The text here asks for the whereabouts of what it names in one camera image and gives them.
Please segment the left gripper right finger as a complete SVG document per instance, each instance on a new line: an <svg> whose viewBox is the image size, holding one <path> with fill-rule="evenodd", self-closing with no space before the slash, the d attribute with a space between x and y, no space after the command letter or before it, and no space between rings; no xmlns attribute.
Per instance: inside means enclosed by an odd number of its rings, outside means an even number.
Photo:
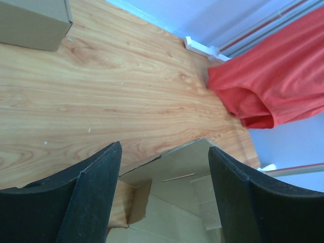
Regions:
<svg viewBox="0 0 324 243"><path fill-rule="evenodd" d="M225 242L323 242L323 193L277 180L210 147Z"/></svg>

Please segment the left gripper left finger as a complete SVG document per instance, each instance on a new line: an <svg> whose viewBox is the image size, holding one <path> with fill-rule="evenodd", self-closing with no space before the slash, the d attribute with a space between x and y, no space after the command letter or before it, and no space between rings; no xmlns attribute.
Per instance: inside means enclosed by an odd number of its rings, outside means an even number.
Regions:
<svg viewBox="0 0 324 243"><path fill-rule="evenodd" d="M51 176L1 190L1 242L105 242L121 158L114 142Z"/></svg>

